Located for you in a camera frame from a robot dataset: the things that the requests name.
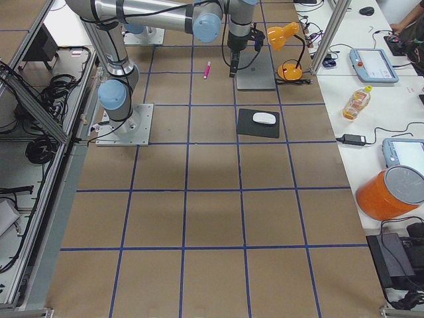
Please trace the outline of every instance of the desk lamp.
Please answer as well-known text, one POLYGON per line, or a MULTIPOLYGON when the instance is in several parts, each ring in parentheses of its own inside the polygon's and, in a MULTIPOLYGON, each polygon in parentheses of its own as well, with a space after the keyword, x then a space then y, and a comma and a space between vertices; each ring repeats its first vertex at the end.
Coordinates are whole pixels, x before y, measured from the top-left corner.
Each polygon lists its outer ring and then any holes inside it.
POLYGON ((268 36, 268 42, 271 44, 271 47, 275 51, 280 51, 284 47, 284 45, 286 45, 288 38, 290 38, 291 36, 294 36, 303 44, 302 52, 296 64, 286 62, 278 66, 277 74, 282 80, 300 80, 303 74, 302 69, 300 67, 300 60, 302 59, 303 53, 305 52, 305 41, 296 34, 298 31, 299 24, 296 22, 292 22, 289 25, 286 25, 284 28, 280 26, 273 26, 269 28, 266 32, 268 36))

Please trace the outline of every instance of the orange trash can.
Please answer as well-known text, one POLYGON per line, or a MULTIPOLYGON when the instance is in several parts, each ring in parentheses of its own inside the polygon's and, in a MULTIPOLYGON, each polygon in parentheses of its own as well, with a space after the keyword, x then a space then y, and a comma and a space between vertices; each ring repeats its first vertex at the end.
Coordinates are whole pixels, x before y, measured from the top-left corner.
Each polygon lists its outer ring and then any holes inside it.
POLYGON ((359 187, 356 201, 373 219, 393 219, 424 202, 424 176, 407 166, 392 166, 359 187))

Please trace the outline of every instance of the metal base plate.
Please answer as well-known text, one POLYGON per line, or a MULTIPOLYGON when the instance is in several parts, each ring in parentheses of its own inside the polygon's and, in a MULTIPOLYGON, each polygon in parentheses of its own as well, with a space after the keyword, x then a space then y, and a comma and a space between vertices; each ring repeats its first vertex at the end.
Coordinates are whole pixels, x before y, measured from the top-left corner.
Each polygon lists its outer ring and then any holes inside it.
POLYGON ((154 36, 147 36, 146 38, 137 38, 132 33, 127 33, 124 36, 124 43, 127 46, 149 46, 149 45, 163 45, 165 38, 165 30, 162 28, 156 29, 154 36))
MULTIPOLYGON (((153 104, 140 104, 134 106, 136 111, 141 118, 140 125, 137 130, 128 134, 127 136, 118 136, 115 133, 108 134, 107 136, 101 137, 95 141, 98 146, 148 146, 148 140, 150 138, 150 128, 152 126, 153 118, 153 104)), ((108 121, 109 116, 106 112, 103 114, 102 121, 108 121)), ((102 136, 112 131, 109 125, 100 126, 98 136, 102 136)))
MULTIPOLYGON (((247 65, 255 54, 253 52, 242 52, 239 66, 247 65)), ((275 91, 276 82, 271 55, 267 52, 259 53, 251 66, 245 70, 237 71, 236 80, 239 91, 275 91)))

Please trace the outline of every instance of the hand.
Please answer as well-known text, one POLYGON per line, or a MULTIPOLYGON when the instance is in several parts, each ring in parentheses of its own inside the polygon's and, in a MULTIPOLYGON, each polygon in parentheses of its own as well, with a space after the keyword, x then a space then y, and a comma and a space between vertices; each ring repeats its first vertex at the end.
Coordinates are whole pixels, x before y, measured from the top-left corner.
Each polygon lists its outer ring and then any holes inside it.
POLYGON ((396 34, 399 34, 400 32, 402 32, 403 30, 404 30, 404 26, 402 26, 401 24, 399 24, 399 23, 392 23, 391 25, 390 25, 390 27, 392 28, 392 31, 394 32, 394 33, 396 33, 396 34))

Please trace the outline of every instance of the black computer mouse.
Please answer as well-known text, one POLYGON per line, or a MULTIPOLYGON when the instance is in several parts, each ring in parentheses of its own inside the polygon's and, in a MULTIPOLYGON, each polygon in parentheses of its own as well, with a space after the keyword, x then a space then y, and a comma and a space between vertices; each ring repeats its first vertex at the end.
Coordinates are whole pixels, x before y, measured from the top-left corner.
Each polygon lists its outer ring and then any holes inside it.
POLYGON ((361 15, 373 15, 374 14, 374 8, 373 7, 365 7, 359 10, 359 13, 361 15))

